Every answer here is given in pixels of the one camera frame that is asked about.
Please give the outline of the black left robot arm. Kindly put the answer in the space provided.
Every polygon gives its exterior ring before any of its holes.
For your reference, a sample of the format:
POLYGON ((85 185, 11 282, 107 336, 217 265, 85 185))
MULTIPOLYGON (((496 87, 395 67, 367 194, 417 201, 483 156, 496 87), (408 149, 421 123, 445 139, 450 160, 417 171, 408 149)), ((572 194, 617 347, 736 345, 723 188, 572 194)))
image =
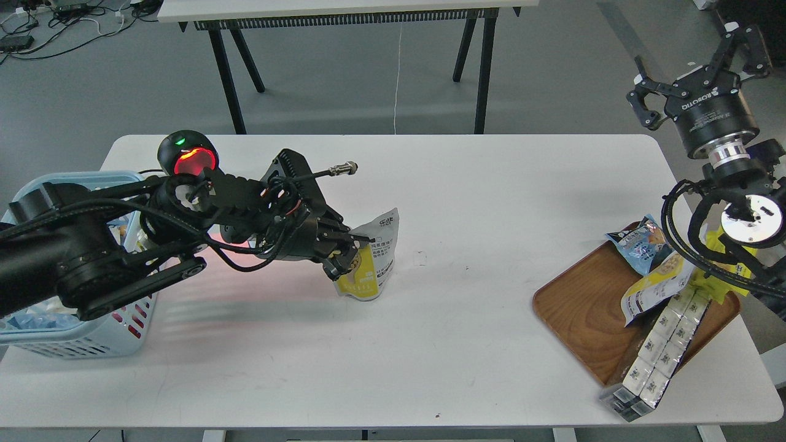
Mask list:
POLYGON ((372 239, 343 224, 316 179, 356 171, 312 173, 284 149, 259 180, 205 168, 101 190, 45 182, 2 224, 2 315, 59 297, 82 321, 100 318, 200 273, 204 246, 236 271, 308 260, 336 281, 372 239))

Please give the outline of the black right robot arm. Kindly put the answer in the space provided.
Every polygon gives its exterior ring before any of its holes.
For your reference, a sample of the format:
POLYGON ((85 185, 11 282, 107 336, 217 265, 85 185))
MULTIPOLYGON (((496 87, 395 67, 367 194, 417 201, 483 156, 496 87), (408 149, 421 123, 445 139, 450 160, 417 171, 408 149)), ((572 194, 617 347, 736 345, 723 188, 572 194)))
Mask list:
POLYGON ((710 62, 671 83, 651 79, 637 56, 626 99, 643 128, 673 121, 687 156, 706 160, 702 180, 683 179, 664 197, 666 241, 704 275, 747 289, 783 319, 784 259, 767 265, 753 252, 784 244, 784 178, 775 176, 784 148, 774 138, 754 143, 759 128, 731 69, 738 48, 748 79, 769 75, 758 26, 729 22, 710 62))

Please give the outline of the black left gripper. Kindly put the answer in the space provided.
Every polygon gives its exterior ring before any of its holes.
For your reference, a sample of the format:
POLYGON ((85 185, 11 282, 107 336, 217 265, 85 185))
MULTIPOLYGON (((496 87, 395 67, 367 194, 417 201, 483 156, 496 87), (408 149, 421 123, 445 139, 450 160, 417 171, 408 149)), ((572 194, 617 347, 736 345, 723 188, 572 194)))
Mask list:
POLYGON ((209 215, 223 241, 248 244, 260 258, 321 263, 331 281, 355 271, 359 244, 376 242, 372 223, 356 228, 325 201, 317 178, 354 174, 356 163, 313 173, 306 158, 283 149, 259 180, 209 171, 209 215))

